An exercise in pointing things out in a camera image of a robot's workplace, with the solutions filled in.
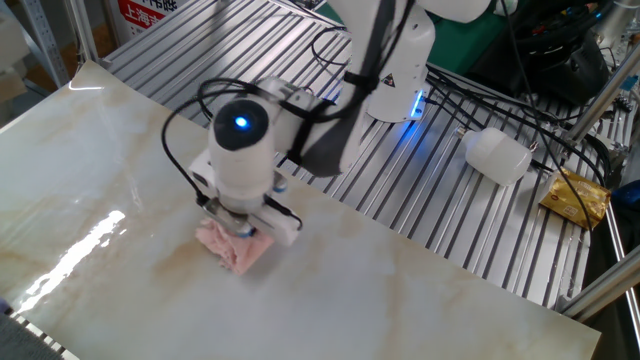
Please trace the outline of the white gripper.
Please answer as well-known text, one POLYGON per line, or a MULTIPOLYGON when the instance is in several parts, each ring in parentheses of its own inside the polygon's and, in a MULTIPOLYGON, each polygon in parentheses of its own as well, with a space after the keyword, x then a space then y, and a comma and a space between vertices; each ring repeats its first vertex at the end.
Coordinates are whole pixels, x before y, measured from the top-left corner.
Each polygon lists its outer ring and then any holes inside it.
POLYGON ((244 239, 262 233, 284 246, 292 245, 298 237, 302 221, 295 212, 272 198, 272 191, 268 191, 263 203, 253 210, 232 210, 230 201, 225 204, 215 186, 215 172, 208 150, 195 158, 188 172, 208 197, 202 205, 205 213, 226 232, 244 239))

